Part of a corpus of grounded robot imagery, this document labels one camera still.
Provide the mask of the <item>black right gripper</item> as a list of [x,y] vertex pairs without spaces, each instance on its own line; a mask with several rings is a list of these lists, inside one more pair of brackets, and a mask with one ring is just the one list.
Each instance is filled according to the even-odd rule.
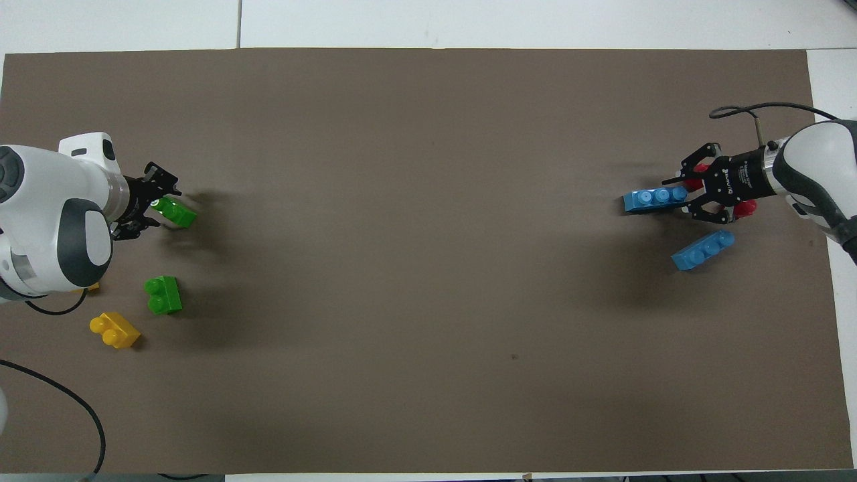
[[720,156],[718,143],[705,143],[686,156],[676,174],[662,180],[661,185],[701,180],[704,172],[697,171],[696,167],[705,159],[715,159],[709,166],[709,193],[698,193],[686,200],[682,211],[695,222],[731,224],[735,222],[734,208],[724,204],[739,204],[775,195],[775,188],[765,170],[768,154],[767,149],[756,149],[741,155]]

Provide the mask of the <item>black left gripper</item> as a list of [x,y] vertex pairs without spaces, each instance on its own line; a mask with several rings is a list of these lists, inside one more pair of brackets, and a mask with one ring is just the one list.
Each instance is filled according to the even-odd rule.
[[110,237],[114,241],[137,239],[146,229],[161,226],[160,222],[146,216],[152,201],[150,197],[181,196],[178,178],[154,162],[146,165],[143,177],[125,176],[125,181],[129,187],[129,202],[125,219],[110,226]]

